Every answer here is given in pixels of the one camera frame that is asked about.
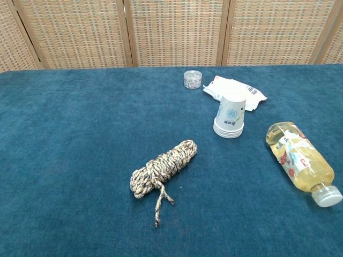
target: stacked paper cups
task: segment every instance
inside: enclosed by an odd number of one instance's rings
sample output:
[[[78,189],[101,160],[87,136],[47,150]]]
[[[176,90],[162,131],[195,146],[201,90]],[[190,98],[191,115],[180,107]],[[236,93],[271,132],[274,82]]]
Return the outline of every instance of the stacked paper cups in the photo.
[[[223,138],[237,138],[244,128],[245,98],[238,92],[223,93],[213,130]]]

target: white bottle cap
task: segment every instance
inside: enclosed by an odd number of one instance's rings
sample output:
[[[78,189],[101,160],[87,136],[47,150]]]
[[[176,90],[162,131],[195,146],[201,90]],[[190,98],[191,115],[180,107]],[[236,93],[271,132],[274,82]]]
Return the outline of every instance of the white bottle cap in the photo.
[[[339,203],[343,196],[335,186],[326,186],[313,192],[312,198],[319,206],[329,207]]]

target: wicker panel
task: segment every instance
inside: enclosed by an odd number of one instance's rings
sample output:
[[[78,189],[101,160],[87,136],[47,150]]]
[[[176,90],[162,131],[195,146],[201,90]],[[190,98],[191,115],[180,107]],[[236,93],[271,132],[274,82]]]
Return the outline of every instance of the wicker panel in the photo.
[[[129,2],[138,66],[216,65],[223,0]]]
[[[17,2],[47,68],[126,66],[116,1]]]
[[[343,23],[338,29],[323,63],[342,63],[343,64]]]
[[[5,0],[0,0],[0,72],[37,69]]]
[[[334,4],[333,0],[233,2],[226,65],[308,64]]]

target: plastic bottle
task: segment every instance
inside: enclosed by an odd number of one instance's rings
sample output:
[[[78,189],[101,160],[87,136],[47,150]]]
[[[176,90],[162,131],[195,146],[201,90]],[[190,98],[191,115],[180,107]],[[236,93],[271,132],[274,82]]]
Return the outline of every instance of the plastic bottle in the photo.
[[[331,185],[333,169],[293,122],[273,124],[266,141],[293,184],[311,192],[319,206],[333,206],[342,200],[342,194]]]

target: braided rope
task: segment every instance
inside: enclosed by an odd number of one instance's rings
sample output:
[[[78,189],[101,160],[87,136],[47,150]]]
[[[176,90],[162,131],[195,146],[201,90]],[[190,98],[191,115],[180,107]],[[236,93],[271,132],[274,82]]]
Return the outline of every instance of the braided rope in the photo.
[[[145,167],[133,172],[130,188],[136,198],[142,198],[154,188],[161,191],[155,207],[155,228],[160,224],[159,215],[163,197],[174,205],[174,200],[167,194],[162,183],[180,172],[196,153],[197,145],[195,142],[185,140],[165,154],[160,154],[156,159],[148,161]]]

